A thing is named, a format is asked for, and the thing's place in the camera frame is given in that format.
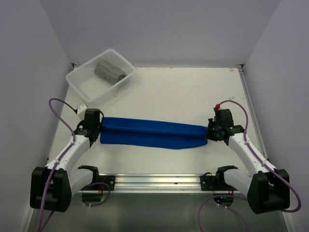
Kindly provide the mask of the blue towel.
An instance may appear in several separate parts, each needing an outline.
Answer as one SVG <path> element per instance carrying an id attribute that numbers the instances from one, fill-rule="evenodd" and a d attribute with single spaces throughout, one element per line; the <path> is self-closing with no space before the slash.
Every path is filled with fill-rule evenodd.
<path id="1" fill-rule="evenodd" d="M 207 127 L 199 125 L 120 117 L 106 117 L 102 124 L 101 144 L 179 150 L 208 143 Z"/>

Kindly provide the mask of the grey towel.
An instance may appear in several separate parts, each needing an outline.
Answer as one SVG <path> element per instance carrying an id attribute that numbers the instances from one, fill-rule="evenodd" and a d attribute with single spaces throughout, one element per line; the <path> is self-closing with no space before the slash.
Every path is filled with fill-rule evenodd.
<path id="1" fill-rule="evenodd" d="M 110 62 L 104 59 L 100 60 L 96 64 L 94 73 L 96 76 L 111 85 L 117 84 L 119 81 L 126 77 L 125 72 L 123 72 L 119 67 L 112 65 Z"/>

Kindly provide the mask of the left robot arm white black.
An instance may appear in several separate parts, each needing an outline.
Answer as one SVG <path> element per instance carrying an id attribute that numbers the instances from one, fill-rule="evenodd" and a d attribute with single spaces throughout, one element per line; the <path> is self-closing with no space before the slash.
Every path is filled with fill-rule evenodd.
<path id="1" fill-rule="evenodd" d="M 36 167 L 31 175 L 30 207 L 65 212 L 72 197 L 82 188 L 99 187 L 98 168 L 82 165 L 74 170 L 81 156 L 90 149 L 104 130 L 104 115 L 99 109 L 87 109 L 70 141 L 61 153 L 44 167 Z"/>

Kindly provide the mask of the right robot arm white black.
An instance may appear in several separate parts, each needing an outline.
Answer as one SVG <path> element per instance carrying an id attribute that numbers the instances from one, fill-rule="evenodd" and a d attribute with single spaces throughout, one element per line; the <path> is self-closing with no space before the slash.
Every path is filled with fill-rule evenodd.
<path id="1" fill-rule="evenodd" d="M 234 187 L 247 198 L 256 214 L 285 210 L 290 206 L 288 173 L 284 169 L 278 170 L 250 144 L 246 130 L 241 125 L 234 125 L 230 110 L 214 111 L 214 118 L 209 119 L 206 138 L 223 141 L 248 170 L 248 174 L 244 174 L 234 165 L 219 167 L 215 178 L 217 188 Z"/>

